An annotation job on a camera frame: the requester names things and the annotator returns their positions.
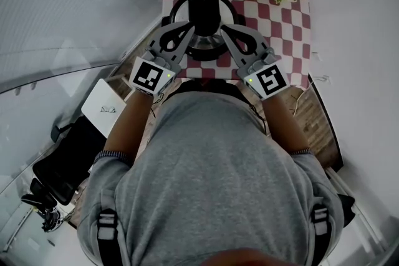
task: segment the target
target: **strap buckle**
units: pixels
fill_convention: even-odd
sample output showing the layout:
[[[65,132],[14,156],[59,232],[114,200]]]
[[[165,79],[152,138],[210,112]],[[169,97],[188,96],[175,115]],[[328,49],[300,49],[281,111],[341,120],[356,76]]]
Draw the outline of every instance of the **strap buckle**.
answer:
[[[328,233],[329,210],[321,204],[316,204],[312,211],[312,222],[316,235]]]
[[[118,216],[112,209],[105,209],[99,214],[97,220],[99,232],[97,238],[100,240],[114,240],[117,238]]]

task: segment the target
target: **table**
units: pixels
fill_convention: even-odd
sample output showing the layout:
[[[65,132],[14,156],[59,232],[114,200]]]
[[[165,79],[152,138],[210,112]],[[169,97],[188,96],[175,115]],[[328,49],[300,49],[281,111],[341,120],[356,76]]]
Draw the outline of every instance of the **table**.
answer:
[[[230,0],[246,25],[258,30],[282,59],[290,84],[302,89],[309,86],[310,63],[309,0],[284,2],[273,0]],[[163,0],[162,16],[169,16],[177,0]],[[185,55],[179,77],[238,79],[237,65],[226,52],[214,61],[195,61]]]
[[[100,79],[82,106],[82,113],[106,138],[126,103],[110,85]]]

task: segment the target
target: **t-shirt sleeve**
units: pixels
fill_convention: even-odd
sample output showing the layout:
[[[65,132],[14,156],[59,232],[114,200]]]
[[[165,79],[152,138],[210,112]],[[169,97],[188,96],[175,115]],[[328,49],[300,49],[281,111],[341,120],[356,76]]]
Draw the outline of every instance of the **t-shirt sleeve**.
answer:
[[[102,190],[115,191],[119,181],[129,171],[131,165],[117,156],[105,156],[96,159],[89,177],[89,184],[85,190],[85,199],[82,207],[77,234],[86,255],[97,264],[99,252],[97,236],[94,234],[94,225],[101,211]]]
[[[344,228],[344,210],[337,192],[314,155],[298,154],[291,155],[291,157],[310,179],[314,196],[316,198],[322,197],[322,203],[329,210],[329,216],[334,220],[335,224],[332,239],[338,239]]]

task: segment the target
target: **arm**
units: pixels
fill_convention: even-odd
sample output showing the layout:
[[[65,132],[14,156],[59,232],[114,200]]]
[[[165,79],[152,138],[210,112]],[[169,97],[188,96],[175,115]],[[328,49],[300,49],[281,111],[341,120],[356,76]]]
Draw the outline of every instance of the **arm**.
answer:
[[[152,103],[153,97],[135,91],[128,99],[125,109],[113,126],[104,150],[124,152],[134,161],[142,141]]]
[[[304,133],[278,94],[264,100],[262,106],[274,141],[288,153],[309,148]]]

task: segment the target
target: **checkered tablecloth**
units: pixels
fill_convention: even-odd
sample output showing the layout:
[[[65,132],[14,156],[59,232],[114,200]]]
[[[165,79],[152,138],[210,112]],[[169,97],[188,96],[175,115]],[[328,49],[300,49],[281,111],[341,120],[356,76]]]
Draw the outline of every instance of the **checkered tablecloth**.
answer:
[[[246,25],[258,30],[279,56],[291,85],[306,89],[310,62],[309,1],[230,0]],[[177,0],[163,0],[162,15],[169,16]],[[238,79],[237,65],[229,52],[214,61],[195,61],[185,55],[180,77]]]

